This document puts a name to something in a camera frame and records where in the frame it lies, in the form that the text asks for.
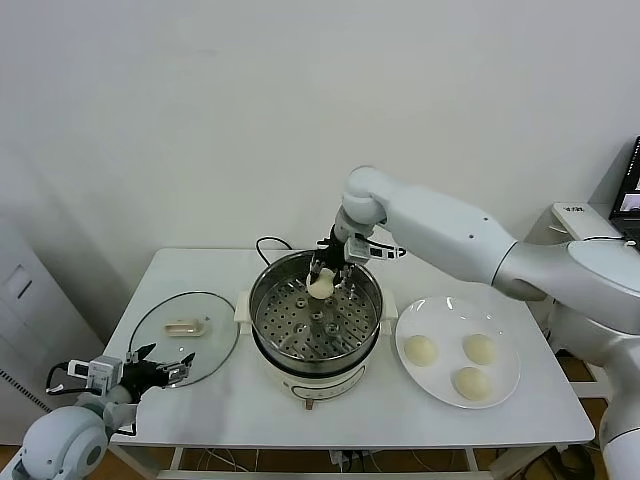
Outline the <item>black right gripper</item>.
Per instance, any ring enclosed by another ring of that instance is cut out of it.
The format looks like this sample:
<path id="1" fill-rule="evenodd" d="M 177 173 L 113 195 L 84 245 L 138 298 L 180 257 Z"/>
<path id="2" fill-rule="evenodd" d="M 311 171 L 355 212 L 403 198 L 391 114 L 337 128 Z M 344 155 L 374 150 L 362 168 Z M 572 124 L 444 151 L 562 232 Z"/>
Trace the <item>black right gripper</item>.
<path id="1" fill-rule="evenodd" d="M 307 285 L 314 285 L 322 278 L 323 269 L 328 269 L 338 273 L 337 288 L 352 295 L 355 292 L 355 282 L 353 280 L 353 264 L 346 264 L 345 245 L 350 231 L 343 226 L 334 224 L 327 238 L 316 242 L 315 257 L 311 259 L 309 273 L 307 275 Z"/>

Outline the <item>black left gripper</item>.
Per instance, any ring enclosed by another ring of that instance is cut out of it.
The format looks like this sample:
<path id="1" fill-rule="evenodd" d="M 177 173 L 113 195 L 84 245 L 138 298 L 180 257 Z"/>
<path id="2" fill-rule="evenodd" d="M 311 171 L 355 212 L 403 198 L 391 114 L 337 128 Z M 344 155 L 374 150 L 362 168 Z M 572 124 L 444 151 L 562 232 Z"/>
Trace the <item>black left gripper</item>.
<path id="1" fill-rule="evenodd" d="M 153 387 L 165 388 L 176 385 L 189 376 L 195 353 L 191 353 L 182 360 L 159 364 L 146 361 L 145 358 L 154 350 L 155 343 L 141 346 L 134 351 L 129 350 L 123 368 L 123 375 L 119 381 L 132 400 L 140 400 Z"/>

